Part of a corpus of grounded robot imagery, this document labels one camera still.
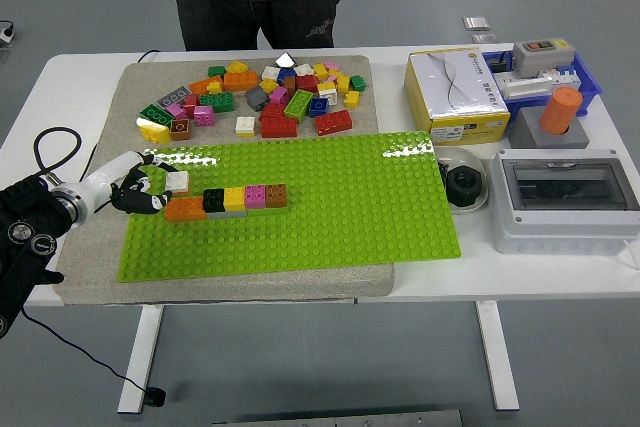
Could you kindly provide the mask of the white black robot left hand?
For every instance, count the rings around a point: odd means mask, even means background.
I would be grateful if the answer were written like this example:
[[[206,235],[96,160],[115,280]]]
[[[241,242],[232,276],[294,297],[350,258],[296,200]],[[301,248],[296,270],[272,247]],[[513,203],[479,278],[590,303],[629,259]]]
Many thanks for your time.
[[[152,165],[167,173],[177,169],[154,154],[129,151],[108,162],[84,179],[77,193],[82,194],[88,216],[103,206],[111,204],[127,214],[156,214],[171,200],[173,194],[166,190],[161,194],[149,194],[144,187],[146,174],[141,166]]]

